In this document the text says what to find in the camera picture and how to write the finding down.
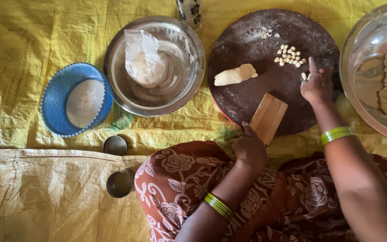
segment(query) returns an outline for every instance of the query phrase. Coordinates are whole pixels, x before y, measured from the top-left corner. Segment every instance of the blue container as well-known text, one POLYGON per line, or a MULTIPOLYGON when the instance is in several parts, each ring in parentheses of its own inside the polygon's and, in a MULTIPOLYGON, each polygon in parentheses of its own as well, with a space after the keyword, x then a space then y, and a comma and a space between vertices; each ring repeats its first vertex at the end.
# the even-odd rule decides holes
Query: blue container
POLYGON ((110 83, 104 74, 89 63, 74 63, 62 68, 48 82, 41 97, 41 117, 52 133, 71 137, 99 126, 110 112, 113 97, 110 83), (71 91, 86 80, 104 85, 104 96, 95 118, 86 127, 77 127, 67 117, 67 99, 71 91))

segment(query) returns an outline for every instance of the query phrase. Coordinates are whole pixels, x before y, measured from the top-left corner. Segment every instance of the dough in plastic bag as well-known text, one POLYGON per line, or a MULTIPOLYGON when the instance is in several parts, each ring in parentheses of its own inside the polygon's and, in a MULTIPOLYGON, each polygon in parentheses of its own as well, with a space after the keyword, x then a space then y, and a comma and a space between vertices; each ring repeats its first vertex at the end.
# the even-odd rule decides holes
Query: dough in plastic bag
POLYGON ((163 84, 168 60, 158 53, 158 40, 147 31, 126 29, 125 43, 125 68, 132 79, 145 88, 163 84))

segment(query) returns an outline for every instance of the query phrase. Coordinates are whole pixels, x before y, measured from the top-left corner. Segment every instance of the yellow tarp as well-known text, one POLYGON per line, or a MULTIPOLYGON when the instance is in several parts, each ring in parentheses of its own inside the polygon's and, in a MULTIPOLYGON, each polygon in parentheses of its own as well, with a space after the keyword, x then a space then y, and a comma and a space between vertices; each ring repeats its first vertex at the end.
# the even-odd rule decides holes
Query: yellow tarp
MULTIPOLYGON (((237 18, 260 9, 301 12, 325 27, 341 48, 356 21, 386 0, 204 0, 200 35, 206 58, 220 33, 237 18)), ((114 105, 98 129, 62 139, 46 130, 39 113, 42 90, 60 68, 88 62, 102 69, 106 47, 127 23, 148 15, 178 17, 175 0, 0 0, 0 148, 101 151, 121 134, 129 155, 191 140, 214 140, 226 151, 240 129, 219 112, 204 79, 178 111, 157 118, 133 116, 114 105)), ((387 138, 375 132, 341 95, 338 107, 369 152, 387 156, 387 138)), ((273 140, 271 164, 320 150, 318 128, 273 140)))
POLYGON ((146 156, 91 151, 0 149, 0 242, 150 241, 135 192, 106 190, 114 171, 146 156))

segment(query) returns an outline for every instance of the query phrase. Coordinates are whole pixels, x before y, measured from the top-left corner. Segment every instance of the round chopping board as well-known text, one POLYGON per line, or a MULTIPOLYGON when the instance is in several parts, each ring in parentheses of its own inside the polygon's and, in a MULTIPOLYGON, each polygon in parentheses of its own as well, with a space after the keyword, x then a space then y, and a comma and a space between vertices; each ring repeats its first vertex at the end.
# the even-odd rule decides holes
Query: round chopping board
POLYGON ((266 93, 277 97, 288 109, 276 136, 296 134, 316 124, 311 105, 301 96, 301 74, 309 74, 309 64, 296 67, 275 63, 282 44, 295 47, 301 59, 316 59, 319 67, 333 66, 334 89, 341 90, 338 74, 340 51, 329 33, 313 19, 284 9, 265 9, 247 14, 226 28, 209 57, 208 81, 212 97, 222 113, 235 124, 250 122, 266 93), (264 33, 271 34, 263 38, 264 33), (215 86, 214 76, 250 63, 257 77, 239 84, 215 86))

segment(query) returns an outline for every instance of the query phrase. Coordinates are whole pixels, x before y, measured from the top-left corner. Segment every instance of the green bangle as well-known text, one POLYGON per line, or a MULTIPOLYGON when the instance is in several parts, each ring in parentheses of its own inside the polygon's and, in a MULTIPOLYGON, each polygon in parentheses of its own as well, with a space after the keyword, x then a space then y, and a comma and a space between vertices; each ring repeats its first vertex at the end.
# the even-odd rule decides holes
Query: green bangle
POLYGON ((322 134, 320 136, 320 141, 321 141, 322 145, 325 146, 326 143, 328 143, 332 140, 336 140, 338 138, 345 137, 345 136, 351 136, 351 135, 356 136, 356 134, 352 130, 352 128, 350 128, 349 126, 343 126, 343 127, 338 127, 338 128, 331 129, 330 131, 325 132, 324 134, 322 134))
POLYGON ((220 200, 217 199, 213 194, 207 193, 204 197, 204 201, 206 201, 210 206, 212 206, 216 211, 222 215, 226 219, 226 221, 230 221, 234 213, 220 200))

